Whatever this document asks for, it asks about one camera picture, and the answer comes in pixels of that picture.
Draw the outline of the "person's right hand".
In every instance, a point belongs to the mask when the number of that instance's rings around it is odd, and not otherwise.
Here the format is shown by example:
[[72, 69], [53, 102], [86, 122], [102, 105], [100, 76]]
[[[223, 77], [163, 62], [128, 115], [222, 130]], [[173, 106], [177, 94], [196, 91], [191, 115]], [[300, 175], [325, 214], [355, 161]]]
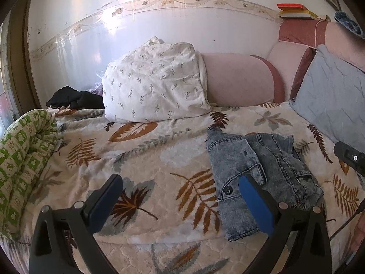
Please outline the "person's right hand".
[[362, 216], [355, 227], [354, 236], [351, 239], [351, 246], [350, 246], [351, 251], [356, 252], [360, 248], [364, 240], [364, 237], [365, 237], [365, 220], [364, 216]]

